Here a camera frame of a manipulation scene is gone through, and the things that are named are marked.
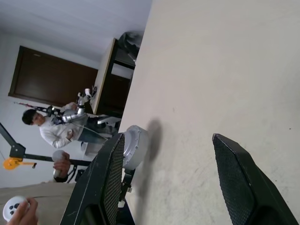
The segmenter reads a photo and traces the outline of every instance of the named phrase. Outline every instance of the game controller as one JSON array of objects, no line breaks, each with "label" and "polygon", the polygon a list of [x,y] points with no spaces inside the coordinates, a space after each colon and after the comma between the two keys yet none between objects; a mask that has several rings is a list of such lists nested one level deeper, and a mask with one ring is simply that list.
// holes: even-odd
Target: game controller
[{"label": "game controller", "polygon": [[[64,156],[62,155],[63,153],[64,153],[63,150],[57,150],[57,151],[55,151],[52,154],[52,160],[53,160],[53,162],[57,162],[57,161],[63,159],[64,158]],[[54,170],[53,176],[54,177],[59,177],[59,175],[60,175],[60,170]]]},{"label": "game controller", "polygon": [[15,196],[11,198],[3,208],[3,218],[9,222],[13,217],[15,211],[17,210],[18,206],[27,199],[23,196]]}]

